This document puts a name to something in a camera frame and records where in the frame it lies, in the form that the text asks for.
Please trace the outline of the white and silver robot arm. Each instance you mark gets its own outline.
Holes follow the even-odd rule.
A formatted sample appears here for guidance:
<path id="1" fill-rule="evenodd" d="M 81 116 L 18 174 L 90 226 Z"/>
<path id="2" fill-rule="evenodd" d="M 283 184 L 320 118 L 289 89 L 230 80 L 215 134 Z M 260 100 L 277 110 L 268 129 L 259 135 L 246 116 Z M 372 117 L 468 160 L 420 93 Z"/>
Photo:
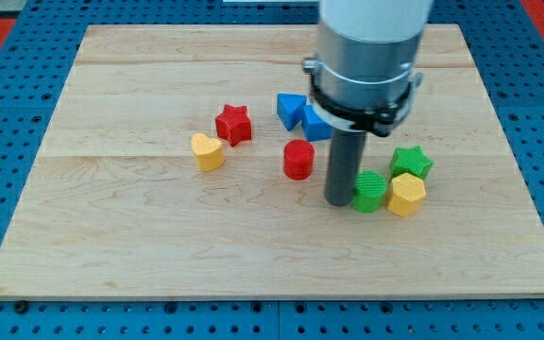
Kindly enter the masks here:
<path id="1" fill-rule="evenodd" d="M 346 132 L 391 134 L 413 107 L 432 0 L 320 0 L 314 56 L 303 61 L 320 118 Z"/>

